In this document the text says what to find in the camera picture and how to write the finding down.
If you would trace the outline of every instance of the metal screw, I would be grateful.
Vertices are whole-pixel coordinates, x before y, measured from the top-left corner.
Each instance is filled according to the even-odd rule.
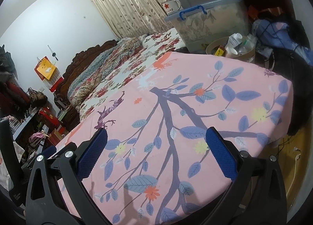
[[[243,158],[249,157],[249,153],[247,151],[240,151],[240,156]]]
[[[271,156],[270,156],[270,160],[271,160],[271,161],[277,161],[277,158],[276,158],[276,156],[271,155]]]
[[[37,157],[37,161],[42,161],[43,160],[43,155],[39,155],[38,157]]]
[[[66,158],[69,158],[69,157],[72,157],[73,156],[73,152],[72,151],[67,151],[66,153],[65,153],[65,157]]]

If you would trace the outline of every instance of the calendar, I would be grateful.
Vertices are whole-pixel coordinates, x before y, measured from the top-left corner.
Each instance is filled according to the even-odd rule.
[[[59,72],[59,70],[57,68],[55,68],[52,76],[50,77],[49,80],[47,80],[40,72],[37,71],[39,63],[37,64],[37,66],[35,67],[35,72],[37,73],[37,75],[40,77],[40,79],[42,80],[42,82],[45,84],[46,87],[48,87],[48,89],[53,93],[58,84],[61,83],[63,81],[63,78]]]

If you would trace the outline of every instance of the bottle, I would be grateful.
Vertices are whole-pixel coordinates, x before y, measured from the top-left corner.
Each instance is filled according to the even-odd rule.
[[[251,51],[256,44],[256,39],[256,37],[249,34],[247,39],[243,43],[241,43],[239,49],[237,50],[238,54],[243,55]]]

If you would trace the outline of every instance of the yellow paper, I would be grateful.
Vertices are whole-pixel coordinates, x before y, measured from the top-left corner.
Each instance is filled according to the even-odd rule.
[[[224,53],[224,50],[218,48],[214,55],[215,56],[221,56],[223,53]]]
[[[50,63],[46,58],[43,58],[41,62],[39,63],[39,66],[37,70],[48,80],[50,80],[54,70],[55,66]]]

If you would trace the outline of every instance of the storage box lid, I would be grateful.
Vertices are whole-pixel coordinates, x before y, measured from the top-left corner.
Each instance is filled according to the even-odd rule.
[[[165,22],[180,18],[181,20],[185,20],[186,17],[192,16],[196,13],[199,13],[203,11],[204,14],[206,14],[206,10],[212,9],[216,6],[221,6],[221,5],[227,5],[227,4],[232,4],[232,3],[238,3],[241,2],[242,0],[216,0],[216,1],[211,1],[207,2],[198,6],[194,6],[188,9],[183,9],[178,12],[172,13],[168,15],[167,17],[164,18]]]

